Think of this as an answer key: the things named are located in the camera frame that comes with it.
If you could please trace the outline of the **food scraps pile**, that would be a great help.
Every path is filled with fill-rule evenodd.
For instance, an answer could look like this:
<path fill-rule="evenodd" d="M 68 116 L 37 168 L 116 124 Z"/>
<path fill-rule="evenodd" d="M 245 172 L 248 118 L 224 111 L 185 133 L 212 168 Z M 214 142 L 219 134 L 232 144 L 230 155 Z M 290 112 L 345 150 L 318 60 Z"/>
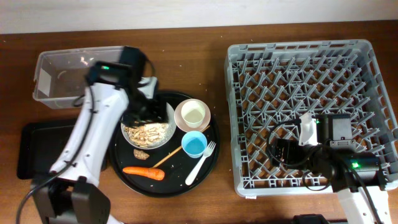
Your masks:
<path fill-rule="evenodd" d="M 168 135 L 169 125 L 165 123 L 151 123 L 138 127 L 121 125 L 122 133 L 127 140 L 136 147 L 149 149 L 161 145 Z"/>

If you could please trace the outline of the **grey plate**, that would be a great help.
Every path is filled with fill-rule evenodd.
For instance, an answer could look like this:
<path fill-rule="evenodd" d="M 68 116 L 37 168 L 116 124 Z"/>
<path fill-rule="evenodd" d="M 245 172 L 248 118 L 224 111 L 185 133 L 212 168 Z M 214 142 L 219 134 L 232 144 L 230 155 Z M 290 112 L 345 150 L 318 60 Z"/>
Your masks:
<path fill-rule="evenodd" d="M 165 124 L 168 124 L 168 125 L 169 125 L 168 135 L 167 135 L 165 141 L 164 141 L 161 145 L 156 146 L 156 147 L 154 147 L 154 148 L 149 148 L 149 149 L 156 149 L 156 148 L 158 148 L 158 147 L 164 145 L 164 144 L 167 143 L 167 142 L 171 139 L 171 137 L 174 135 L 175 129 L 176 129 L 176 127 L 177 127 L 177 125 L 175 124 L 175 120 L 174 120 L 174 118 L 173 118 L 174 109 L 172 108 L 172 106 L 171 106 L 170 104 L 166 103 L 166 105 L 167 105 L 167 110 L 166 110 L 166 112 L 167 112 L 168 121 L 167 121 Z M 124 136 L 125 140 L 126 140 L 128 143 L 130 143 L 130 142 L 127 140 L 126 136 L 125 136 L 123 133 L 122 133 L 122 135 Z"/>

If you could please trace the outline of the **pink bowl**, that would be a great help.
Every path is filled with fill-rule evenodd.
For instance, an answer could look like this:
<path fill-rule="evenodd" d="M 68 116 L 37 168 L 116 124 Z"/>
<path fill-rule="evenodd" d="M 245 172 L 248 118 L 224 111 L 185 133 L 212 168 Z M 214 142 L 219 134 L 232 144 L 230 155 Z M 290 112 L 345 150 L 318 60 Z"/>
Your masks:
<path fill-rule="evenodd" d="M 197 101 L 203 103 L 203 106 L 205 107 L 205 110 L 206 110 L 205 118 L 204 118 L 202 124 L 201 124 L 199 127 L 197 127 L 197 128 L 190 128 L 190 127 L 188 127 L 188 126 L 186 125 L 186 123 L 184 122 L 183 118 L 182 118 L 181 109 L 182 109 L 183 104 L 186 103 L 186 102 L 188 102 L 188 101 L 190 101 L 190 100 L 197 100 L 197 99 L 188 99 L 188 100 L 182 101 L 182 102 L 176 107 L 175 112 L 174 112 L 174 120 L 175 120 L 175 123 L 176 123 L 176 125 L 179 127 L 179 129 L 181 129 L 182 131 L 185 131 L 186 133 L 187 133 L 187 132 L 190 132 L 190 131 L 200 131 L 200 132 L 201 132 L 201 131 L 204 130 L 204 129 L 209 125 L 209 123 L 210 123 L 210 120 L 211 120 L 211 111 L 210 111 L 209 107 L 208 107 L 204 102 L 202 102 L 201 100 L 197 100 Z"/>

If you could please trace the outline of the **brown food chunk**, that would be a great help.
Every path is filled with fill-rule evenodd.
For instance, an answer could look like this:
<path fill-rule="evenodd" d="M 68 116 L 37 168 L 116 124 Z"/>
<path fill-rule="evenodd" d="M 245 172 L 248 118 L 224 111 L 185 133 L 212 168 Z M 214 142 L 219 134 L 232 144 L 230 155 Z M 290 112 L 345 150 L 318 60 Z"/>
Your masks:
<path fill-rule="evenodd" d="M 140 151 L 137 149 L 134 149 L 133 153 L 134 153 L 134 157 L 139 160 L 146 160 L 150 157 L 150 155 L 148 155 L 144 151 Z"/>

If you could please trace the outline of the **blue cup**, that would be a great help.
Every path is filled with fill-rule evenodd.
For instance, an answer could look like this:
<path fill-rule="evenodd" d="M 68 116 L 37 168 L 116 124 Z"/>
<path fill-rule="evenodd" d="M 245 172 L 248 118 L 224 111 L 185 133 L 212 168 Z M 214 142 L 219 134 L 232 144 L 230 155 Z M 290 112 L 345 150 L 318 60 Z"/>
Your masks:
<path fill-rule="evenodd" d="M 207 139 L 199 131 L 190 131 L 183 136 L 181 146 L 189 157 L 196 159 L 203 155 L 207 146 Z"/>

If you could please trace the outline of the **orange carrot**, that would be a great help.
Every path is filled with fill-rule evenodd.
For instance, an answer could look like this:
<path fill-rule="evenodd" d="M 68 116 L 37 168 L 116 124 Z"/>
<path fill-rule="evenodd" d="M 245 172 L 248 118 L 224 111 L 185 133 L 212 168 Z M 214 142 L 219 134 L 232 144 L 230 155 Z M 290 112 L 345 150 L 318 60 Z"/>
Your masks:
<path fill-rule="evenodd" d="M 125 167 L 123 172 L 131 175 L 139 175 L 154 180 L 163 180 L 165 172 L 157 168 L 148 167 Z"/>

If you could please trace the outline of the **white cup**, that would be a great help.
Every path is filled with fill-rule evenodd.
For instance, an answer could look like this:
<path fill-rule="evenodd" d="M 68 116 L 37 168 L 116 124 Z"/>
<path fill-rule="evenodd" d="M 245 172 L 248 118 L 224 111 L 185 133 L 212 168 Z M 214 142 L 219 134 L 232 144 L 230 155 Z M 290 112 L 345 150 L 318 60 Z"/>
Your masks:
<path fill-rule="evenodd" d="M 184 103 L 181 109 L 182 118 L 190 128 L 199 127 L 205 118 L 205 113 L 206 110 L 203 103 L 197 100 L 190 100 Z"/>

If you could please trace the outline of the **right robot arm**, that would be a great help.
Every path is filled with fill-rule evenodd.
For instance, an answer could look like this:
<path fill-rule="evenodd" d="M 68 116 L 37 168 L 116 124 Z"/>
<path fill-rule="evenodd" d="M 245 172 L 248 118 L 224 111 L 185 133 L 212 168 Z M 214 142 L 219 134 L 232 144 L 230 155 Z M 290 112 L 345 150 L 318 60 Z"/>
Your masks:
<path fill-rule="evenodd" d="M 348 223 L 391 223 L 381 162 L 371 152 L 356 152 L 349 114 L 305 113 L 276 124 L 269 132 L 285 125 L 299 127 L 299 138 L 266 138 L 272 166 L 301 170 L 303 182 L 309 174 L 326 178 Z"/>

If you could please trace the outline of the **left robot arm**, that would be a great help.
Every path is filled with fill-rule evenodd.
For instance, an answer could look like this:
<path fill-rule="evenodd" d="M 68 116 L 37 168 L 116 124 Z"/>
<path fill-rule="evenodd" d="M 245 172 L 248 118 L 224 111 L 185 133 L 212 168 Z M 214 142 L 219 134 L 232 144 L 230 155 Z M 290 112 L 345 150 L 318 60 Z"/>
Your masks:
<path fill-rule="evenodd" d="M 98 188 L 100 173 L 119 124 L 143 126 L 168 121 L 154 75 L 144 77 L 147 56 L 123 47 L 116 62 L 98 61 L 85 77 L 84 102 L 68 142 L 49 170 L 34 179 L 20 203 L 33 198 L 42 223 L 117 223 L 111 202 Z"/>

